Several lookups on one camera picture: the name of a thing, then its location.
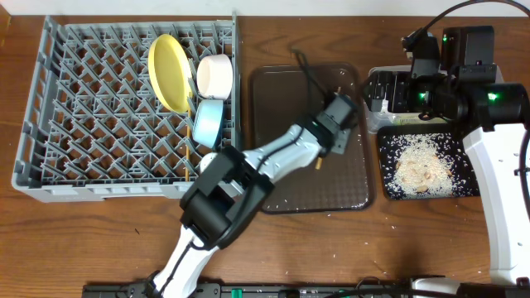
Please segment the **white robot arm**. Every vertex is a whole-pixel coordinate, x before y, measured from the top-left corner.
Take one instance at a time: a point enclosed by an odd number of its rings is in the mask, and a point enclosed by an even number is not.
[[[188,297],[214,252],[241,234],[273,184],[326,156],[356,112],[348,96],[335,94],[324,111],[292,125],[275,141],[242,153],[233,147],[219,153],[181,200],[181,237],[166,267],[153,279],[158,295]],[[243,199],[229,198],[218,187],[221,180],[245,190]]]
[[[245,161],[252,167],[257,168],[264,156],[294,140],[302,129],[302,127],[295,124],[291,126],[285,135],[279,137],[274,142],[255,150],[244,151],[243,154],[246,156]],[[304,129],[297,142],[271,156],[263,164],[259,173],[267,175],[270,181],[274,183],[290,172],[310,165],[319,155],[320,150],[321,146],[317,138]],[[171,254],[166,267],[153,280],[157,291],[163,291],[164,297],[188,297],[194,291],[197,285],[197,279],[206,263],[214,252],[219,250],[219,247],[208,250],[196,250],[188,247],[191,242],[199,248],[204,245],[190,228],[182,225],[181,236],[175,251]]]
[[[495,285],[516,285],[519,277],[530,276],[530,221],[518,173],[525,132],[522,124],[504,124],[494,132],[477,128],[464,138],[479,182]]]

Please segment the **black cable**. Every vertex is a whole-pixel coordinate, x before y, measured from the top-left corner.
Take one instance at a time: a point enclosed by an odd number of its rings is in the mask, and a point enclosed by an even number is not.
[[[453,123],[455,120],[453,119],[449,119],[449,118],[445,118],[443,116],[438,116],[441,120],[445,121],[446,123]]]
[[[176,269],[178,268],[178,266],[181,264],[182,260],[184,259],[184,257],[186,256],[186,254],[190,251],[190,248],[191,248],[191,244],[193,243],[193,239],[190,240],[190,242],[188,243],[188,245],[185,246],[184,248],[184,252],[182,252],[181,256],[179,257],[179,259],[176,261],[175,263],[175,266],[173,267],[173,270],[171,270],[171,274],[167,277],[166,279],[166,283],[164,284],[164,286],[162,286],[162,288],[160,289],[160,291],[158,292],[158,297],[162,297],[162,295],[164,294],[164,291],[166,290],[166,287],[167,285],[169,285],[169,283],[171,282],[171,280],[173,279],[173,276],[175,275],[175,272],[176,272]]]
[[[360,289],[360,287],[363,285],[364,281],[366,281],[367,279],[374,279],[374,280],[377,280],[378,281],[378,285],[381,286],[381,280],[379,279],[379,277],[376,277],[376,276],[365,276],[363,277],[363,279],[361,281],[359,281],[359,283],[357,284],[357,286],[355,287],[355,290],[358,290]]]
[[[119,287],[119,290],[117,290],[116,292],[114,292],[114,298],[119,298],[119,297],[118,297],[118,293],[122,293],[123,296],[124,296],[125,298],[128,298],[128,296],[127,296],[128,290],[125,290],[125,291],[124,291],[124,290],[123,290],[124,287],[126,287],[126,286],[120,286],[120,287]]]
[[[306,54],[303,52],[292,49],[293,53],[295,53],[296,62],[298,62],[298,66],[300,66],[301,71],[306,75],[307,78],[307,94],[309,96],[309,102],[311,102],[311,83],[313,83],[316,88],[319,90],[319,92],[324,96],[324,99],[327,97],[327,92],[320,86],[318,81],[315,79],[315,76],[311,73],[311,69],[309,67],[309,63],[307,62]]]
[[[452,83],[452,80],[453,80],[453,73],[459,67],[460,67],[460,65],[458,65],[458,64],[452,65],[451,68],[449,69],[449,71],[447,72],[447,93],[448,94],[451,94],[451,83]]]
[[[513,7],[518,8],[519,10],[521,10],[524,13],[526,13],[527,16],[530,17],[530,10],[528,8],[526,8],[524,5],[522,5],[520,3],[517,3],[517,2],[515,2],[513,0],[469,0],[469,1],[466,1],[466,2],[462,2],[460,4],[456,4],[454,7],[451,7],[449,9],[445,10],[440,15],[438,15],[437,17],[432,19],[432,21],[430,21],[426,26],[421,28],[416,34],[414,34],[410,44],[415,43],[417,41],[417,38],[420,38],[420,36],[422,36],[423,34],[426,34],[427,31],[429,30],[429,28],[431,28],[436,22],[440,21],[443,17],[445,17],[446,15],[450,14],[451,12],[453,12],[453,11],[459,9],[459,8],[462,8],[462,7],[466,7],[466,6],[469,6],[469,5],[472,5],[472,4],[484,3],[484,2],[497,2],[497,3],[508,4],[508,5],[511,5]]]
[[[455,298],[463,297],[455,294],[440,293],[435,291],[424,291],[424,290],[413,290],[413,289],[366,289],[366,290],[351,290],[351,291],[342,291],[340,293],[335,293],[325,298],[341,298],[346,296],[361,296],[361,295],[405,295],[405,296],[424,296],[424,297],[433,297],[433,298]]]
[[[527,208],[528,218],[530,219],[530,194],[528,193],[527,178],[527,150],[530,142],[530,133],[528,130],[524,133],[521,151],[519,152],[519,176],[521,177],[521,188],[523,189],[524,205]]]

